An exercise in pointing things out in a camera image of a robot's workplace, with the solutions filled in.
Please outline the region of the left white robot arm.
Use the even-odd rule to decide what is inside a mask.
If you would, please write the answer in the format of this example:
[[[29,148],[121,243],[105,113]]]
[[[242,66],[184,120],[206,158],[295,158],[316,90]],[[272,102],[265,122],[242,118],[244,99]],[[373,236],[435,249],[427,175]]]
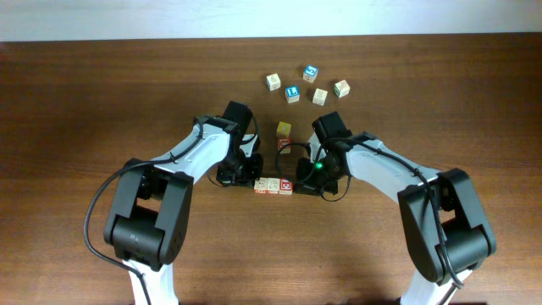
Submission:
[[[176,304],[173,261],[184,243],[193,186],[211,168],[219,186],[252,187],[263,158],[257,133],[249,134],[252,111],[230,102],[220,116],[194,119],[192,132],[164,155],[132,158],[118,180],[104,228],[116,264],[130,273],[137,304]]]

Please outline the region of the plain wooden picture block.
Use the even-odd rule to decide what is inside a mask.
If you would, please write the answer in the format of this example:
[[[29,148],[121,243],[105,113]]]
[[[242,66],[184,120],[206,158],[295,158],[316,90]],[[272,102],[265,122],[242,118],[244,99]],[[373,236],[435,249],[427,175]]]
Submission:
[[[280,178],[268,178],[267,193],[279,194],[280,191]]]

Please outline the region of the red letter E block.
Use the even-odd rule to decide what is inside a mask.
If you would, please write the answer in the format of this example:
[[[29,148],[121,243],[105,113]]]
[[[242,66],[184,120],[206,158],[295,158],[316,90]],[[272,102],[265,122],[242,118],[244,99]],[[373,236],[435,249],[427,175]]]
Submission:
[[[293,193],[293,184],[287,179],[281,179],[279,184],[280,195],[291,195]]]

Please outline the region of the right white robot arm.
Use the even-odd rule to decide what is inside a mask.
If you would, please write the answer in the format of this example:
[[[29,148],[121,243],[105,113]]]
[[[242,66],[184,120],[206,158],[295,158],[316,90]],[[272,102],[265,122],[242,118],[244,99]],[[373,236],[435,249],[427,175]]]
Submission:
[[[342,178],[360,180],[396,202],[416,268],[400,304],[447,304],[495,253],[496,238],[469,175],[441,172],[391,151],[377,136],[348,130],[336,112],[312,122],[295,190],[338,201]]]

